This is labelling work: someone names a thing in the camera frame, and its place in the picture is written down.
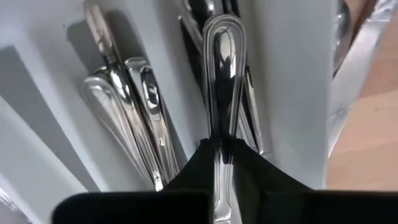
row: silver spoon handle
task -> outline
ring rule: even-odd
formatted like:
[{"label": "silver spoon handle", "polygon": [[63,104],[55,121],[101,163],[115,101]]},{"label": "silver spoon handle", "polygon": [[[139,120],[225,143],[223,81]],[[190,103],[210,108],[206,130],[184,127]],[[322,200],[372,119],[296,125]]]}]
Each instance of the silver spoon handle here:
[{"label": "silver spoon handle", "polygon": [[157,155],[160,157],[160,163],[165,171],[167,182],[170,182],[179,173],[179,169],[165,120],[166,111],[163,99],[152,68],[149,65],[141,68],[141,82],[144,101],[157,143]]},{"label": "silver spoon handle", "polygon": [[203,28],[203,93],[215,153],[215,222],[231,219],[232,155],[223,135],[236,137],[246,40],[243,25],[232,15],[211,17]]}]

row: silverware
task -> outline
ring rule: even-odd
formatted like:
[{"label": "silverware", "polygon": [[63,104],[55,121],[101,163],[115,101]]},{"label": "silverware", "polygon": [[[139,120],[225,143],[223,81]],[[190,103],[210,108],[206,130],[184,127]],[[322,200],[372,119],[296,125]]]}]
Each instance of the silverware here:
[{"label": "silverware", "polygon": [[[175,2],[180,11],[182,21],[187,28],[193,43],[195,44],[199,54],[202,54],[202,36],[200,33],[200,26],[198,24],[204,24],[203,19],[208,19],[211,15],[222,14],[224,11],[222,0],[204,1],[200,5],[205,5],[205,10],[192,9],[188,0],[176,0]],[[225,1],[224,4],[226,6],[230,6],[229,10],[231,11],[226,10],[228,13],[233,13],[232,9],[237,10],[236,2]],[[195,19],[192,15],[193,10],[200,11],[201,15],[207,16]],[[245,85],[243,93],[243,101],[245,103],[241,104],[239,109],[237,137],[245,140],[246,144],[248,144],[248,146],[252,149],[256,150],[259,154],[263,154],[264,147],[262,143],[261,130],[259,127],[256,100],[254,98],[254,88],[251,85],[249,70],[246,76],[247,78],[245,77],[245,79],[247,80],[244,81]]]},{"label": "silverware", "polygon": [[146,103],[151,130],[157,146],[157,155],[168,183],[179,173],[179,168],[165,118],[167,111],[154,73],[147,60],[142,57],[129,58],[124,63],[132,80],[141,79],[141,97]]},{"label": "silverware", "polygon": [[386,27],[394,18],[396,0],[377,0],[361,24],[346,58],[331,84],[329,156],[358,100]]},{"label": "silverware", "polygon": [[353,26],[351,24],[351,13],[344,0],[338,1],[338,13],[335,17],[336,41],[333,46],[335,51],[334,69],[340,67],[351,44]]},{"label": "silverware", "polygon": [[215,222],[230,222],[232,154],[222,145],[235,138],[246,63],[243,25],[232,15],[214,16],[203,28],[204,96],[215,153]]},{"label": "silverware", "polygon": [[156,157],[154,138],[149,134],[149,119],[145,107],[141,99],[137,97],[138,92],[128,77],[127,68],[120,58],[112,32],[100,7],[93,2],[86,1],[84,8],[86,21],[109,71],[112,86],[120,99],[134,140],[137,142],[137,151],[134,153],[143,158],[155,189],[161,190],[166,183],[165,175]]},{"label": "silverware", "polygon": [[[237,0],[223,0],[225,12],[239,17]],[[256,97],[251,81],[251,73],[246,62],[246,74],[244,76],[242,103],[239,108],[238,138],[244,139],[246,144],[256,150],[260,155],[264,153],[260,121],[257,113]]]},{"label": "silverware", "polygon": [[153,187],[151,174],[147,171],[145,161],[139,152],[128,118],[112,86],[106,67],[99,68],[94,75],[85,79],[81,86],[81,97],[117,140],[146,184]]},{"label": "silverware", "polygon": [[239,124],[238,128],[245,129],[247,133],[247,136],[242,139],[244,139],[248,146],[256,150],[260,155],[264,154],[264,144],[262,143],[256,97],[254,95],[254,88],[248,66],[246,66],[246,74],[243,81],[242,103],[239,108],[239,122],[241,122],[241,124]]}]

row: spoon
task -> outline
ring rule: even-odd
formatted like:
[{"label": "spoon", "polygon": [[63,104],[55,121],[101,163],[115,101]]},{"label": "spoon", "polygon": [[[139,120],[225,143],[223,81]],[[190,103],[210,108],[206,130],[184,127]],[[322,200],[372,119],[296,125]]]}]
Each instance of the spoon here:
[{"label": "spoon", "polygon": [[232,154],[222,142],[236,137],[246,63],[243,25],[232,15],[213,16],[203,28],[204,96],[215,153],[215,223],[232,214]]},{"label": "spoon", "polygon": [[[231,8],[236,8],[237,4],[235,2],[228,3],[228,1],[223,2],[222,0],[212,0],[212,1],[195,1],[195,5],[190,4],[188,0],[176,0],[175,1],[180,14],[181,19],[190,35],[198,53],[202,54],[202,35],[200,32],[200,25],[204,24],[205,21],[214,15],[219,15],[224,13],[223,3],[226,6],[231,6]],[[244,93],[243,93],[243,104],[240,105],[239,109],[239,119],[238,119],[238,138],[245,140],[246,144],[252,149],[256,150],[259,154],[264,153],[264,148],[262,144],[261,130],[259,128],[259,119],[257,115],[256,101],[254,98],[254,89],[251,85],[250,78],[244,81]]]},{"label": "spoon", "polygon": [[124,63],[128,68],[131,79],[140,79],[139,82],[142,85],[141,97],[146,103],[146,111],[149,115],[151,130],[154,133],[157,155],[164,170],[165,180],[168,183],[179,173],[179,168],[169,133],[169,126],[165,118],[167,111],[154,73],[147,60],[143,57],[129,58]]}]

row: stainless steel surface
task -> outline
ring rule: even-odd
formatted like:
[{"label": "stainless steel surface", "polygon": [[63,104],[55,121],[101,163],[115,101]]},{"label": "stainless steel surface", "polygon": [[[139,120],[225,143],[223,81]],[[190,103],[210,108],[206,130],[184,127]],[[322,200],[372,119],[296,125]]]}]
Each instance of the stainless steel surface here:
[{"label": "stainless steel surface", "polygon": [[204,96],[215,146],[215,223],[230,223],[232,155],[223,149],[225,134],[235,137],[246,63],[243,25],[232,15],[214,16],[203,29]]},{"label": "stainless steel surface", "polygon": [[101,56],[109,71],[112,82],[121,106],[129,121],[134,139],[137,142],[140,156],[145,160],[147,170],[151,171],[151,179],[156,190],[163,188],[166,183],[160,162],[155,156],[153,137],[149,134],[148,117],[137,90],[129,79],[127,68],[120,58],[116,43],[108,27],[100,7],[94,2],[87,1],[84,5],[86,21],[93,34]]},{"label": "stainless steel surface", "polygon": [[175,158],[169,126],[166,120],[166,109],[160,90],[157,86],[152,68],[143,57],[129,58],[125,61],[132,80],[140,79],[142,97],[146,103],[150,127],[154,134],[157,156],[159,157],[165,180],[170,182],[178,173],[179,168]]},{"label": "stainless steel surface", "polygon": [[334,68],[335,71],[337,71],[349,49],[353,35],[351,13],[347,3],[342,0],[338,2],[338,13],[335,18],[335,26],[336,42],[333,47],[335,51]]},{"label": "stainless steel surface", "polygon": [[396,12],[396,0],[378,0],[362,24],[331,86],[329,156],[371,69],[386,26]]}]

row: stainless steel utensil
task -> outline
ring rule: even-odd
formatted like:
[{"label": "stainless steel utensil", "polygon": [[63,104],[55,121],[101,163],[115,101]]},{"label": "stainless steel utensil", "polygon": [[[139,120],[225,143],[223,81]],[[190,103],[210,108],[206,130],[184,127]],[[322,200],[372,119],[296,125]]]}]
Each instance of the stainless steel utensil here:
[{"label": "stainless steel utensil", "polygon": [[147,171],[150,172],[156,190],[161,190],[166,183],[164,171],[155,155],[153,136],[149,134],[149,119],[137,90],[128,77],[127,68],[120,58],[112,32],[108,27],[100,7],[94,2],[85,2],[85,15],[99,52],[103,57],[113,88],[120,99],[127,116],[139,155],[144,158]]},{"label": "stainless steel utensil", "polygon": [[141,156],[128,118],[112,86],[106,67],[99,68],[94,75],[85,79],[81,86],[81,96],[96,117],[117,140],[148,187],[153,187],[151,173],[147,171],[146,162]]},{"label": "stainless steel utensil", "polygon": [[129,58],[124,63],[128,68],[131,79],[137,80],[139,78],[142,84],[141,97],[146,103],[150,126],[157,146],[157,155],[164,170],[165,179],[170,182],[179,173],[179,168],[169,133],[169,126],[165,118],[167,111],[154,73],[147,60],[142,57]]},{"label": "stainless steel utensil", "polygon": [[204,96],[215,153],[215,222],[230,222],[232,155],[226,135],[235,138],[246,63],[243,25],[232,15],[214,16],[203,28]]},{"label": "stainless steel utensil", "polygon": [[[182,21],[200,54],[202,54],[202,36],[200,33],[199,24],[204,24],[204,22],[197,20],[208,19],[212,15],[224,13],[222,0],[203,1],[204,2],[199,5],[205,5],[205,8],[195,9],[196,11],[200,11],[201,15],[207,15],[203,16],[203,18],[194,18],[194,16],[192,15],[193,9],[191,8],[188,0],[175,1],[180,11]],[[236,6],[236,3],[233,2],[229,5]],[[261,130],[259,127],[256,100],[254,98],[254,89],[251,85],[249,77],[244,82],[245,85],[243,101],[245,103],[241,104],[239,109],[237,137],[245,140],[246,144],[248,144],[248,146],[253,148],[254,150],[258,151],[259,154],[263,154],[264,147],[262,143]],[[251,116],[251,122],[249,122],[247,114]]]},{"label": "stainless steel utensil", "polygon": [[335,51],[335,72],[340,67],[351,44],[353,34],[353,26],[351,23],[351,13],[347,3],[345,3],[344,0],[339,0],[338,13],[335,17],[336,42],[333,46]]},{"label": "stainless steel utensil", "polygon": [[[237,0],[223,0],[225,13],[239,17]],[[251,81],[249,66],[246,65],[246,74],[244,76],[242,103],[239,108],[239,126],[238,137],[245,140],[246,144],[256,150],[260,155],[264,153],[264,144],[262,142],[260,121],[257,113],[256,97]]]}]

